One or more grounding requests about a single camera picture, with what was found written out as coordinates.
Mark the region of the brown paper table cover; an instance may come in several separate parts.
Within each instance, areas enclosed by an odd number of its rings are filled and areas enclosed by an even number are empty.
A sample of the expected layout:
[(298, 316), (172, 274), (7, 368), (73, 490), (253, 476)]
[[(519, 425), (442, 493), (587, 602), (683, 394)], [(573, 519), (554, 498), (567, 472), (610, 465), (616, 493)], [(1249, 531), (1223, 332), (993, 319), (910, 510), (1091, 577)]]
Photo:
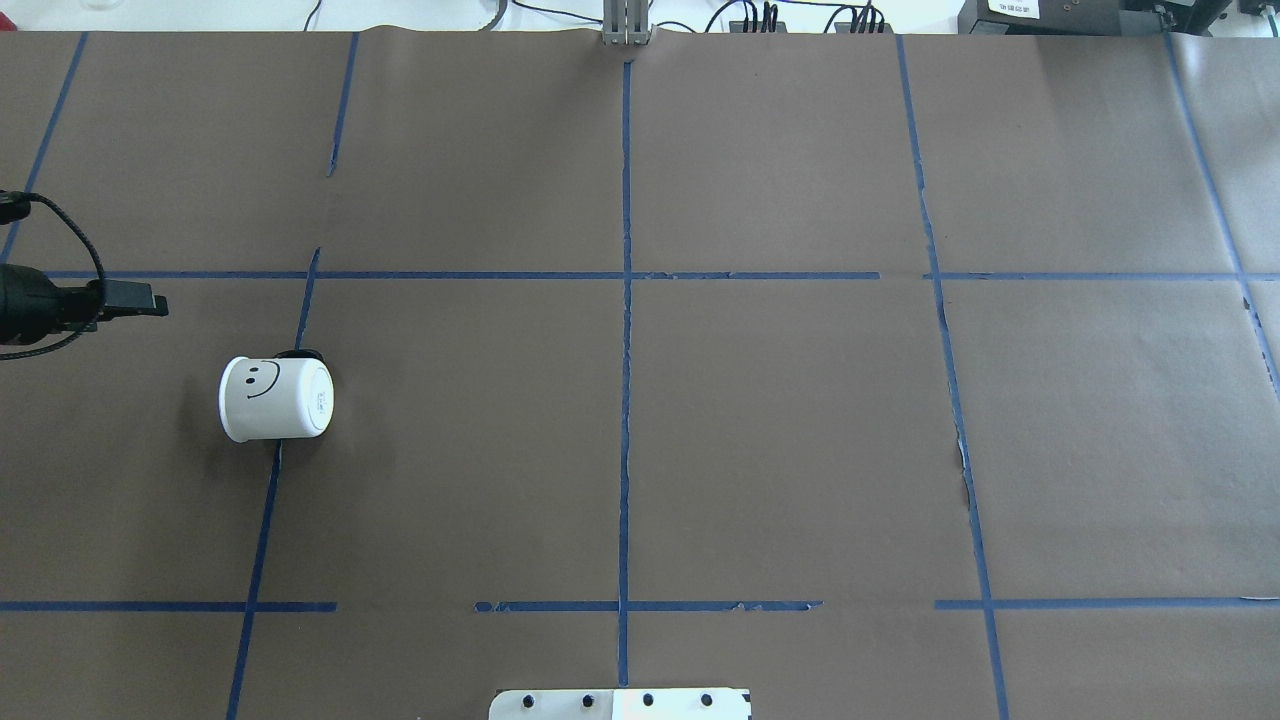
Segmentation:
[[(3, 36), (5, 719), (1277, 716), (1277, 42)], [(232, 441), (310, 348), (328, 429)]]

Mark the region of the white pedestal column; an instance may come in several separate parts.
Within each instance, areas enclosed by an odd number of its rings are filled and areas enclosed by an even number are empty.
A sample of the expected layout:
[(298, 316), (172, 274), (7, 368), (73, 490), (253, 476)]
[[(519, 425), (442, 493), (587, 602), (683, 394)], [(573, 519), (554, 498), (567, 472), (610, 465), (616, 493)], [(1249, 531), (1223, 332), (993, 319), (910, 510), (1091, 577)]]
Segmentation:
[(489, 719), (751, 719), (750, 691), (600, 688), (502, 691)]

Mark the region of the white smiley mug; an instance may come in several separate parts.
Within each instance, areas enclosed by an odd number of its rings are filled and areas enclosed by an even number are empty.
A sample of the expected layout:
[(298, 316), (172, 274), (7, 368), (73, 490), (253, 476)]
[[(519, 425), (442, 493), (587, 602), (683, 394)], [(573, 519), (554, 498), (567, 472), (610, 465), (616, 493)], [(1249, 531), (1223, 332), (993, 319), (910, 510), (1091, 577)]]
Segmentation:
[(223, 369), (218, 410), (237, 443), (307, 439), (332, 423), (335, 386), (323, 355), (310, 348), (275, 357), (233, 357)]

